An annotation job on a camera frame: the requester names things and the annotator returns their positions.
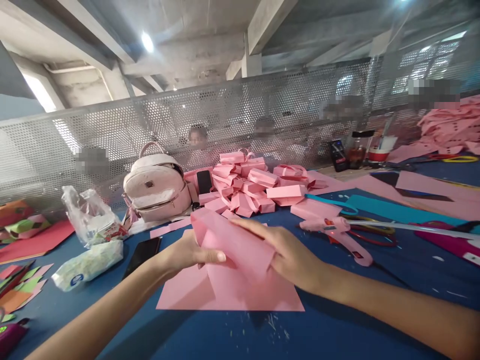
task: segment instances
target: plastic bag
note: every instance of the plastic bag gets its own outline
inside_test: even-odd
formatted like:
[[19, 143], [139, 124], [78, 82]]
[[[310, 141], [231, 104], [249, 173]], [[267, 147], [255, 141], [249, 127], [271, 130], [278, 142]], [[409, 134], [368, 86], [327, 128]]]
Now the plastic bag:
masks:
[[51, 276], [56, 287], [64, 292], [76, 288], [81, 282], [95, 279], [124, 258], [124, 242], [112, 240], [94, 245], [90, 250], [65, 262]]
[[80, 242], [87, 249], [111, 240], [123, 240], [128, 231], [110, 206], [93, 189], [79, 194], [73, 186], [63, 186], [61, 201]]

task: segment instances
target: pink paper stack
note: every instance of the pink paper stack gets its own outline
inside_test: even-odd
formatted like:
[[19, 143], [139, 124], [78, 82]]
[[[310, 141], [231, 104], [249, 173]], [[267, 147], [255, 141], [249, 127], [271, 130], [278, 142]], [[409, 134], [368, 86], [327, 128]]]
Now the pink paper stack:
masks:
[[268, 171], [263, 157], [242, 151], [220, 154], [220, 163], [210, 169], [213, 189], [199, 195], [200, 205], [218, 214], [246, 218], [256, 213], [273, 213], [275, 204], [299, 203], [308, 191], [328, 185], [299, 165], [279, 165]]
[[480, 95], [460, 100], [458, 108], [434, 109], [418, 123], [421, 139], [392, 151], [387, 161], [399, 163], [438, 151], [480, 155]]

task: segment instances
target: blue table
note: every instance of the blue table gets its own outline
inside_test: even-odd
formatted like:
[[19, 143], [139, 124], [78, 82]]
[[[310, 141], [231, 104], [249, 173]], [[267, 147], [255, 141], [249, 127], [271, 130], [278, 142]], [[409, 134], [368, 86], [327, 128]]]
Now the blue table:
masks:
[[[476, 174], [480, 163], [425, 163], [418, 172], [452, 181], [480, 186]], [[342, 200], [339, 194], [362, 194], [360, 190], [328, 194]], [[290, 208], [255, 217], [269, 226], [291, 230], [323, 261], [351, 272], [402, 286], [389, 274], [354, 262], [337, 245], [330, 245], [295, 228], [300, 219]], [[163, 237], [164, 249], [183, 232]], [[398, 248], [380, 248], [363, 244], [382, 264], [414, 290], [480, 310], [480, 269], [441, 248], [421, 240], [412, 231], [397, 232]], [[148, 232], [125, 242], [124, 260], [90, 283], [63, 293], [52, 280], [24, 309], [19, 319], [31, 318], [30, 330], [10, 359], [23, 359], [48, 337], [87, 309], [117, 285], [127, 268], [138, 242], [147, 240]], [[66, 260], [85, 249], [71, 236], [55, 251], [39, 257], [35, 264], [54, 266], [51, 276]], [[433, 258], [441, 257], [444, 261]], [[393, 329], [392, 327], [343, 305], [298, 290], [305, 312], [246, 311], [162, 311], [155, 310], [162, 289], [128, 322], [100, 355], [100, 359], [441, 359], [442, 355]]]

